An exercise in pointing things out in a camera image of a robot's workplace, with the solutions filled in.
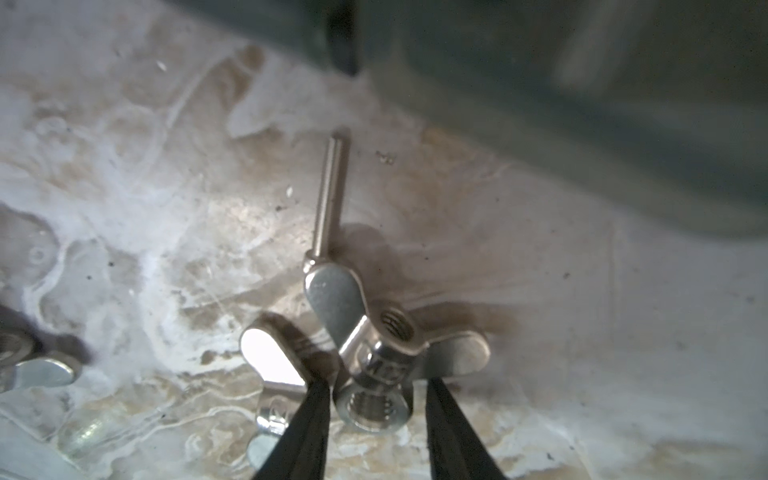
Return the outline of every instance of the white marble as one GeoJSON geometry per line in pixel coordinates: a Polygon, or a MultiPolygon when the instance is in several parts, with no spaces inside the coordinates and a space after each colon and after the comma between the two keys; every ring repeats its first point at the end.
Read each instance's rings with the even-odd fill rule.
{"type": "MultiPolygon", "coordinates": [[[[0,436],[86,478],[249,478],[237,339],[273,310],[329,368],[300,261],[346,126],[340,254],[373,295],[488,332],[453,388],[508,475],[768,476],[766,241],[637,218],[159,2],[0,8],[0,301],[91,357],[73,386],[0,396],[0,436]]],[[[416,392],[390,437],[334,419],[328,478],[428,478],[416,392]]]]}

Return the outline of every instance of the debris speck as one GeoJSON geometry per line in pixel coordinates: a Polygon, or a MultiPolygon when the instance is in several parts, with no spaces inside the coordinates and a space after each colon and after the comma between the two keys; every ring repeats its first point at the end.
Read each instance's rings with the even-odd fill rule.
{"type": "Polygon", "coordinates": [[[395,156],[392,154],[385,154],[377,150],[376,157],[383,165],[393,165],[395,163],[395,156]]]}
{"type": "Polygon", "coordinates": [[[205,352],[203,352],[203,355],[200,356],[200,364],[210,365],[215,359],[216,359],[216,354],[210,350],[206,350],[205,352]]]}

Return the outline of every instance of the dark metal object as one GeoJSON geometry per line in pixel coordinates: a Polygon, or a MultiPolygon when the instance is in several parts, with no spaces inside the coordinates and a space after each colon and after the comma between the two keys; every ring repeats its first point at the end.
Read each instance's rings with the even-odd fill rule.
{"type": "Polygon", "coordinates": [[[426,419],[434,480],[506,480],[441,379],[429,380],[426,419]]]}
{"type": "Polygon", "coordinates": [[[359,70],[353,0],[169,0],[315,67],[359,70]]]}
{"type": "Polygon", "coordinates": [[[326,470],[329,422],[328,383],[318,379],[253,480],[321,480],[326,470]]]}

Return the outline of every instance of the metal rod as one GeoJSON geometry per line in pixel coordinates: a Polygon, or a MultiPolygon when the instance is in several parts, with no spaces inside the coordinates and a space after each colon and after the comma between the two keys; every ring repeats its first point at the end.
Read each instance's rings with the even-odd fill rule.
{"type": "Polygon", "coordinates": [[[317,215],[315,216],[315,233],[312,238],[312,255],[316,259],[327,258],[330,247],[330,236],[339,211],[341,187],[339,177],[344,160],[344,138],[333,134],[328,139],[326,161],[323,165],[323,179],[320,183],[320,195],[317,199],[317,215]]]}

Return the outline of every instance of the marble surface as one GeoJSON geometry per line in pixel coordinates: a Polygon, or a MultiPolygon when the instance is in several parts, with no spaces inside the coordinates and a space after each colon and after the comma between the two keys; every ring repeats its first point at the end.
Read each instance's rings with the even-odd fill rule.
{"type": "MultiPolygon", "coordinates": [[[[88,361],[0,396],[0,437],[72,478],[249,478],[242,329],[278,312],[333,368],[300,261],[344,126],[339,254],[373,296],[488,333],[451,384],[508,476],[768,477],[765,240],[636,217],[160,2],[0,5],[0,303],[88,361]]],[[[423,397],[389,437],[334,417],[327,478],[428,478],[423,397]]]]}

